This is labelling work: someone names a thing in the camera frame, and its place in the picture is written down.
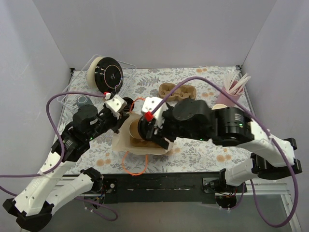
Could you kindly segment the kraft paper takeout bag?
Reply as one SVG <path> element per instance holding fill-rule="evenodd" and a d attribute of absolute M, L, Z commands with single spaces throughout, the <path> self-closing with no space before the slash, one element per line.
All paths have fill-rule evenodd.
<path fill-rule="evenodd" d="M 114 151 L 125 152 L 121 160 L 121 166 L 127 174 L 130 174 L 132 176 L 138 176 L 138 175 L 145 173 L 147 166 L 148 166 L 148 156 L 149 155 L 157 155 L 157 156 L 164 155 L 168 153 L 173 148 L 173 145 L 174 145 L 174 143 L 171 143 L 169 149 L 165 150 L 163 148 L 133 147 L 130 144 L 130 138 L 131 138 L 130 133 L 129 133 L 130 124 L 136 119 L 140 120 L 140 118 L 144 116 L 144 114 L 155 109 L 155 107 L 162 101 L 162 99 L 159 97 L 147 97 L 143 100 L 144 100 L 144 103 L 141 109 L 141 113 L 140 114 L 134 113 L 131 109 L 128 112 L 129 118 L 123 123 L 122 127 L 119 130 L 119 133 L 114 135 L 112 138 L 112 149 Z M 132 153 L 138 156 L 145 156 L 145 167 L 141 172 L 132 173 L 128 169 L 126 169 L 125 159 L 128 153 Z"/>

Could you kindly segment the brown paper coffee cup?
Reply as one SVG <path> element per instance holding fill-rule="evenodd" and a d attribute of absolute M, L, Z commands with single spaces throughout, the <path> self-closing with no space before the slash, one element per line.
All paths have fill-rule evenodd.
<path fill-rule="evenodd" d="M 139 133 L 139 119 L 134 120 L 129 126 L 130 136 L 134 139 L 144 140 Z"/>

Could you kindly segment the brown pulp cup tray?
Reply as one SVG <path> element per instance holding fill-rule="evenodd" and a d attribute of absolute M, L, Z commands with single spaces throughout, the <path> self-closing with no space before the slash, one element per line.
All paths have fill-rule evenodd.
<path fill-rule="evenodd" d="M 145 141 L 131 137 L 130 144 L 133 147 L 145 147 L 145 148 L 161 148 L 159 145 L 152 141 Z"/>

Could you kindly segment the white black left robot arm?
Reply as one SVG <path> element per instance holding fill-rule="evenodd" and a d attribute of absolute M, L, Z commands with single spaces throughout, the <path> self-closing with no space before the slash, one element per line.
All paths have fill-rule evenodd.
<path fill-rule="evenodd" d="M 80 175 L 68 184 L 54 189 L 65 172 L 90 148 L 90 142 L 112 130 L 119 132 L 129 114 L 113 114 L 104 107 L 99 111 L 93 105 L 78 109 L 55 141 L 38 176 L 15 198 L 5 200 L 3 208 L 16 217 L 17 224 L 30 232 L 38 232 L 51 220 L 55 212 L 85 192 L 98 193 L 103 187 L 103 176 L 94 168 L 81 170 Z"/>

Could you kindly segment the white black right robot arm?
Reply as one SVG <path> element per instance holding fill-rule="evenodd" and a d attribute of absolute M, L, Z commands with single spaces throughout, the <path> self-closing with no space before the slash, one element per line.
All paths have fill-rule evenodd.
<path fill-rule="evenodd" d="M 216 192 L 230 192 L 242 183 L 259 177 L 278 180 L 302 172 L 301 163 L 295 158 L 294 138 L 274 141 L 280 146 L 287 161 L 274 146 L 258 123 L 239 108 L 227 107 L 212 110 L 203 100 L 187 98 L 175 106 L 164 103 L 154 115 L 160 98 L 146 98 L 137 128 L 142 139 L 168 149 L 176 138 L 199 141 L 211 140 L 222 147 L 240 147 L 250 151 L 250 157 L 239 165 L 222 169 L 219 178 L 209 182 Z"/>

